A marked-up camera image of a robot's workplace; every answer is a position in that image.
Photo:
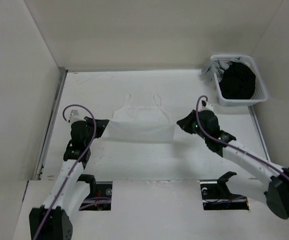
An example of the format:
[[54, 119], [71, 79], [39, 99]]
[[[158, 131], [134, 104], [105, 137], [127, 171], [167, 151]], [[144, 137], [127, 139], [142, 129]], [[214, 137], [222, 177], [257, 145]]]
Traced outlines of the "white tank top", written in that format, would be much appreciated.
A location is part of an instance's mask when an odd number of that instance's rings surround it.
[[127, 94], [124, 105], [116, 110], [107, 124], [103, 137], [111, 141], [129, 143], [169, 143], [174, 140], [175, 124], [162, 107], [159, 95], [153, 96], [154, 105], [131, 105]]

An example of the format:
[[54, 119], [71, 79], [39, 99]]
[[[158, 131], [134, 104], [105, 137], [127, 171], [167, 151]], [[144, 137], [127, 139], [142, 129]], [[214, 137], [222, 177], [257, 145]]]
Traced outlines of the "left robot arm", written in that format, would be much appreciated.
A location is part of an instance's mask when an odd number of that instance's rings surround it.
[[71, 117], [70, 137], [60, 173], [54, 186], [40, 207], [29, 213], [30, 237], [33, 240], [70, 240], [73, 236], [72, 216], [85, 199], [97, 193], [96, 179], [84, 174], [91, 156], [90, 146], [100, 138], [108, 119]]

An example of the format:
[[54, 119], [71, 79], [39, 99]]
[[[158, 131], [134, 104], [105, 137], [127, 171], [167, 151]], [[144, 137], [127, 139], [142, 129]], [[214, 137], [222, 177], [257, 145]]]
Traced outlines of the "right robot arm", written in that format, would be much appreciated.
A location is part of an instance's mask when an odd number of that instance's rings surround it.
[[216, 192], [222, 198], [244, 196], [264, 203], [277, 217], [289, 218], [289, 167], [274, 164], [248, 151], [235, 136], [222, 130], [213, 111], [192, 110], [176, 124], [186, 133], [200, 136], [207, 148], [229, 160], [259, 182], [255, 186], [237, 177], [237, 173], [228, 171], [217, 179]]

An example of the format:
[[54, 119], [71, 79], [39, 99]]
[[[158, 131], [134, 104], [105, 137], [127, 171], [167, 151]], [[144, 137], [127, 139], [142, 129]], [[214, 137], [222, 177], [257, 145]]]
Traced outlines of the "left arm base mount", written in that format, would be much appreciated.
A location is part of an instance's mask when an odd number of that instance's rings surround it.
[[83, 200], [80, 211], [110, 211], [113, 195], [112, 181], [96, 181], [94, 175], [82, 174], [78, 182], [87, 183], [89, 194]]

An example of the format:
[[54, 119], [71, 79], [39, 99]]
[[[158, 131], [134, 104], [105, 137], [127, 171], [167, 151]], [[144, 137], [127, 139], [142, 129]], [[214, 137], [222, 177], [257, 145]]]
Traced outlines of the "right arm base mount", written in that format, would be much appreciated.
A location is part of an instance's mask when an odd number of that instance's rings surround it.
[[217, 180], [200, 182], [202, 207], [205, 211], [248, 211], [249, 203], [245, 196], [229, 191], [227, 182], [236, 172], [228, 171]]

